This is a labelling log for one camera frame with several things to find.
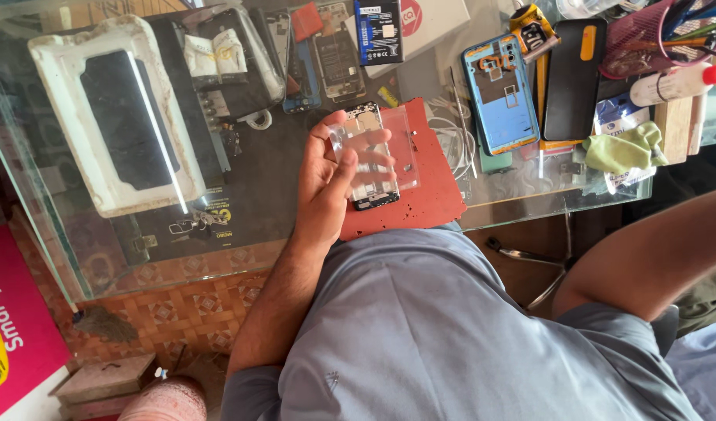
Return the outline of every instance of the patterned floor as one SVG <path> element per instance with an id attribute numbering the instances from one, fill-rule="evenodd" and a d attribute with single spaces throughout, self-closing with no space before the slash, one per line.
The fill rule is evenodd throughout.
<path id="1" fill-rule="evenodd" d="M 138 331 L 138 340 L 129 344 L 106 343 L 98 336 L 72 329 L 72 311 L 26 226 L 21 217 L 16 216 L 10 222 L 33 279 L 74 356 L 71 370 L 89 363 L 153 352 L 161 367 L 173 368 L 185 345 L 180 366 L 201 353 L 228 353 L 232 339 L 269 273 L 265 270 L 222 276 L 78 304 L 81 309 L 90 305 L 104 306 Z"/>

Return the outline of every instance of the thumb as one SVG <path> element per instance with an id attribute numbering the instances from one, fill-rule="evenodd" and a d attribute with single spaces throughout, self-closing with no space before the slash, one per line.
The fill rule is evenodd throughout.
<path id="1" fill-rule="evenodd" d="M 340 164 L 334 170 L 332 179 L 324 189 L 324 194 L 330 200 L 345 198 L 345 192 L 350 188 L 350 183 L 355 177 L 355 170 L 358 168 L 358 153 L 355 149 L 347 148 L 342 153 Z"/>

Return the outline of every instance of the white box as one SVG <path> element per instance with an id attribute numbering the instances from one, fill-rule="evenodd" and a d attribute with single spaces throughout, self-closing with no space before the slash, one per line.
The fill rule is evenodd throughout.
<path id="1" fill-rule="evenodd" d="M 469 12 L 464 0 L 401 0 L 402 9 L 402 47 L 405 61 L 432 48 L 445 37 L 465 28 L 469 22 Z M 345 24 L 358 48 L 358 34 L 355 31 L 355 19 Z M 368 77 L 376 79 L 396 68 L 401 63 L 366 66 Z"/>

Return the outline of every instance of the phone battery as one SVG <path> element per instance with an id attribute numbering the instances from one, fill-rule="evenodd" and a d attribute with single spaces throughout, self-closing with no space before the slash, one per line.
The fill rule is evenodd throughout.
<path id="1" fill-rule="evenodd" d="M 361 66 L 404 62 L 400 0 L 355 0 Z"/>

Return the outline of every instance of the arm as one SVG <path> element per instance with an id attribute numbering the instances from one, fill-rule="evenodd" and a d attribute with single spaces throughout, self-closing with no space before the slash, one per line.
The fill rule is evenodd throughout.
<path id="1" fill-rule="evenodd" d="M 600 241 L 568 273 L 553 317 L 602 302 L 650 321 L 716 271 L 716 191 L 642 219 Z"/>
<path id="2" fill-rule="evenodd" d="M 229 377 L 245 368 L 285 363 L 314 298 L 324 258 L 339 237 L 346 198 L 351 184 L 357 182 L 354 177 L 359 158 L 385 166 L 394 162 L 393 158 L 371 151 L 356 153 L 352 148 L 344 149 L 339 166 L 328 159 L 327 126 L 346 118 L 344 111 L 337 111 L 309 134 L 299 173 L 296 228 L 233 341 Z M 388 130 L 379 130 L 363 139 L 376 144 L 389 137 Z M 396 174 L 380 177 L 393 178 Z"/>

